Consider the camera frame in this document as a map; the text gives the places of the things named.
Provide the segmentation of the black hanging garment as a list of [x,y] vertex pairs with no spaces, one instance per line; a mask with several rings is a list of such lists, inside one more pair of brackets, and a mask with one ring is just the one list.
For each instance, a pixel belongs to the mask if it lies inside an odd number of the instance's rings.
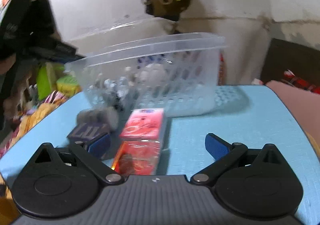
[[83,59],[77,48],[52,37],[55,20],[49,0],[9,0],[1,11],[1,61],[16,56],[1,74],[1,104],[17,90],[17,83],[44,62],[66,64]]

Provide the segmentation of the grey white plush toy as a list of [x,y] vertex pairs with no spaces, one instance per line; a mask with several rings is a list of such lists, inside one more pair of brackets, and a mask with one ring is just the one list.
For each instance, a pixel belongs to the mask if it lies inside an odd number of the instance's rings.
[[119,126],[119,114],[114,107],[85,109],[76,116],[76,124],[83,123],[106,124],[109,131],[116,131]]

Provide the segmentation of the light blue mat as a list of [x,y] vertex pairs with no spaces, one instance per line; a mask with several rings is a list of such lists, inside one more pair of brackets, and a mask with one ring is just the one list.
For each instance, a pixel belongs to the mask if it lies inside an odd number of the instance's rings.
[[[306,134],[278,96],[258,85],[222,86],[219,108],[206,115],[174,118],[167,134],[161,174],[191,176],[213,162],[205,150],[204,138],[214,133],[232,143],[262,148],[277,146],[298,176],[304,190],[297,217],[304,224],[319,224],[319,160]],[[24,135],[2,158],[1,175],[8,185],[44,142],[67,144],[76,115],[89,108],[83,93],[58,107]]]

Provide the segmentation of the purple Lux soap box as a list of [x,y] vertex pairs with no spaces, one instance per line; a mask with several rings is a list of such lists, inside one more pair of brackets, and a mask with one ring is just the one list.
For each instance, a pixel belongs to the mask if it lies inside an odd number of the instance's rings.
[[78,124],[67,138],[70,144],[82,144],[87,152],[98,159],[102,159],[111,146],[109,128],[102,123]]

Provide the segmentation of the green paper bag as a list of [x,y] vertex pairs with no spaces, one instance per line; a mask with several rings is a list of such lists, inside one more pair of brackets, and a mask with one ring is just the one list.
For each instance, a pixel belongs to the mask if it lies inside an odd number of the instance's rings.
[[57,90],[57,80],[64,76],[64,65],[60,63],[43,63],[36,76],[39,100],[46,99],[53,91]]

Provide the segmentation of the green yellow lidded box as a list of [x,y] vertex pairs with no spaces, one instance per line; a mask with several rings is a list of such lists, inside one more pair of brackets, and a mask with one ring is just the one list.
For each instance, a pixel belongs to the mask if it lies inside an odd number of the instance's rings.
[[73,76],[63,76],[56,81],[57,90],[66,97],[72,97],[81,92],[81,87]]

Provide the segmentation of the red gift carton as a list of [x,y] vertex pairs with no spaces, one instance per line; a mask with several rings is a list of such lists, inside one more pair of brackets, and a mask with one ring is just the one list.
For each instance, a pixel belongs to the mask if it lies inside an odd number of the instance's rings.
[[219,79],[218,85],[224,85],[226,79],[226,65],[223,53],[220,53],[220,64],[219,64]]

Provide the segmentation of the red plaid cloth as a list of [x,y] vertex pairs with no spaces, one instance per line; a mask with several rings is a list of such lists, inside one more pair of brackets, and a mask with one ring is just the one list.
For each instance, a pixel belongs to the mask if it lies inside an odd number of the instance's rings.
[[320,94],[320,88],[317,85],[311,84],[308,81],[297,77],[292,71],[286,70],[283,73],[281,81],[292,87],[296,87],[305,91],[310,91],[314,94]]

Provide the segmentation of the pink pillow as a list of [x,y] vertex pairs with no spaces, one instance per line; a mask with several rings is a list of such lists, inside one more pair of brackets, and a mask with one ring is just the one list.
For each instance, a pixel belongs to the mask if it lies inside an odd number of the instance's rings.
[[319,142],[319,94],[277,81],[266,86],[277,94],[303,130]]

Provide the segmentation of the pink red tissue pack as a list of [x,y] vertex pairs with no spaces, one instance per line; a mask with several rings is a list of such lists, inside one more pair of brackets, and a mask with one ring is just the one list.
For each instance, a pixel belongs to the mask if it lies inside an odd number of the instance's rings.
[[121,144],[112,169],[123,176],[155,174],[167,123],[161,108],[132,111],[119,135]]

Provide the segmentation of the clear plastic perforated basket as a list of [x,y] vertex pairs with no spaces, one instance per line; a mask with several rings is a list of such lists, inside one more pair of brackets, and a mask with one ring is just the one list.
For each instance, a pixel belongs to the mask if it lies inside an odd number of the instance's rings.
[[66,64],[94,108],[161,108],[168,117],[211,112],[225,39],[180,33],[113,45]]

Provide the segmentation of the orange floral blanket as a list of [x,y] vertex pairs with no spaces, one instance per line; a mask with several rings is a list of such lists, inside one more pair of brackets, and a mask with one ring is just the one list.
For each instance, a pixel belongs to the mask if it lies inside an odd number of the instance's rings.
[[[1,158],[28,131],[67,100],[68,97],[66,97],[62,92],[54,91],[37,107],[37,109],[32,110],[31,113],[23,115],[17,128],[11,135],[9,135],[9,141],[1,147]],[[11,191],[1,175],[1,224],[11,224],[11,222],[17,217],[18,211],[14,206]]]

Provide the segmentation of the dark wooden headboard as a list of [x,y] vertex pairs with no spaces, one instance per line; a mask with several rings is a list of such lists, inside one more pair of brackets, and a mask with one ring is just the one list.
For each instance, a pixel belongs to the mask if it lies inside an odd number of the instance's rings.
[[319,51],[285,40],[272,39],[260,80],[264,83],[280,81],[287,70],[296,77],[319,86]]

